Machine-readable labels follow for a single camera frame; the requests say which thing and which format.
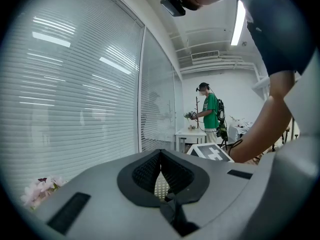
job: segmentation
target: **air vent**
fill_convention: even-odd
[[[212,60],[212,59],[217,59],[218,57],[219,57],[218,50],[194,53],[191,55],[192,62]]]

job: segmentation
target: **head-mounted camera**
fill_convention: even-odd
[[[198,9],[196,5],[186,0],[161,0],[160,3],[173,17],[186,15],[184,7],[192,11],[196,11]]]

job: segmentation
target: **dark shirt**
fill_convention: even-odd
[[[270,75],[303,73],[316,48],[304,16],[290,0],[241,0],[253,22],[247,28]]]

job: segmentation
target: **ceiling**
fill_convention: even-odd
[[[237,46],[231,46],[237,0],[223,0],[198,11],[186,9],[183,17],[172,17],[160,0],[146,0],[163,23],[172,40],[180,68],[191,67],[191,54],[220,51],[221,55],[240,56],[244,62],[262,64],[246,23]]]

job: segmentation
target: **green t-shirt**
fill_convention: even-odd
[[[218,100],[213,93],[210,93],[207,98],[205,98],[203,104],[203,110],[212,110],[212,113],[206,115],[203,118],[204,128],[206,129],[216,129],[219,126],[217,112],[218,112]]]

